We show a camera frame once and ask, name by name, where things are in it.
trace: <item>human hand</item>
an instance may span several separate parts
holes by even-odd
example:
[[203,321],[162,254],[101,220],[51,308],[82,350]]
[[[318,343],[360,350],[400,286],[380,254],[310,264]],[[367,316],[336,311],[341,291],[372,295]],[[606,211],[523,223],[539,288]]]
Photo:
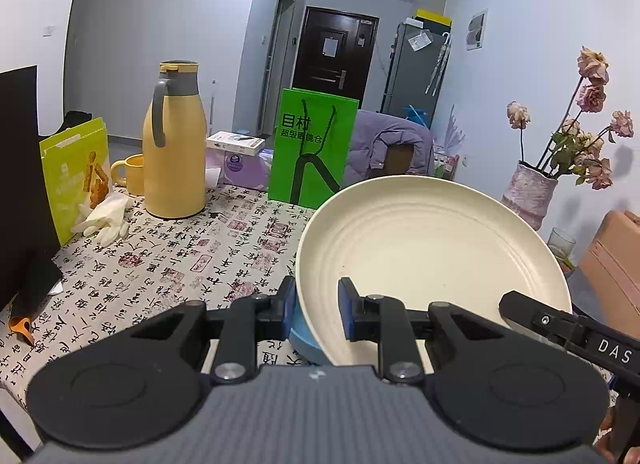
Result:
[[[610,430],[613,428],[613,425],[616,420],[616,411],[615,407],[611,407],[607,410],[607,415],[605,415],[602,424],[600,425],[601,430]],[[613,430],[610,430],[606,434],[604,434],[600,439],[596,441],[593,447],[598,450],[598,452],[607,459],[611,464],[615,464],[616,460],[613,457],[613,453],[609,450],[609,443],[611,440],[611,433]],[[625,459],[623,460],[623,464],[640,464],[640,447],[636,446],[630,448],[628,452],[626,452]]]

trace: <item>thermos lid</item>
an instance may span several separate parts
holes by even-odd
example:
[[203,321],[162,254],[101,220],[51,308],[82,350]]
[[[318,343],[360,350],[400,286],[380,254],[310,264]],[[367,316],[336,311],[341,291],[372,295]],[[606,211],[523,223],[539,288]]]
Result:
[[193,61],[172,60],[160,63],[160,72],[197,72],[198,63]]

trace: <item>refrigerator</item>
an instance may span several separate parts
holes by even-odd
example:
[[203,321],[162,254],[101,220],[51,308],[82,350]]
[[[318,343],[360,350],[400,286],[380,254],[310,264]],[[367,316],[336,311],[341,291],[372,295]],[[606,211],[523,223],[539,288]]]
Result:
[[446,36],[431,31],[433,42],[420,50],[413,50],[409,39],[417,36],[422,29],[401,23],[398,26],[391,66],[386,78],[385,94],[382,99],[380,113],[406,117],[404,107],[412,105],[416,109],[426,112],[427,126],[431,127],[433,113],[438,101],[440,86],[433,95],[433,87],[438,80],[436,73],[429,93],[425,91],[431,75],[438,63],[440,49],[444,45]]

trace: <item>purple jacket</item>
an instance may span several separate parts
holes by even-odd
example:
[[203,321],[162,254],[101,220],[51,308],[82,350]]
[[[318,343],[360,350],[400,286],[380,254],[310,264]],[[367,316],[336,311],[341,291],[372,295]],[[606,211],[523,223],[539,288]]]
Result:
[[414,145],[414,159],[408,173],[433,175],[433,139],[428,128],[393,115],[358,110],[342,187],[366,180],[369,169],[382,168],[386,147],[392,144]]

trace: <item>gray thermos handle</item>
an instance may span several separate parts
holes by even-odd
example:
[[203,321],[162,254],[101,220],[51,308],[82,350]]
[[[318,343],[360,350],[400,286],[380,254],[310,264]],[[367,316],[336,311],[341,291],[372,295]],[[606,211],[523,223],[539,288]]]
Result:
[[154,133],[156,147],[164,147],[164,129],[162,129],[162,109],[164,108],[164,96],[168,95],[167,84],[169,79],[158,79],[154,89],[154,100],[151,104],[151,129]]

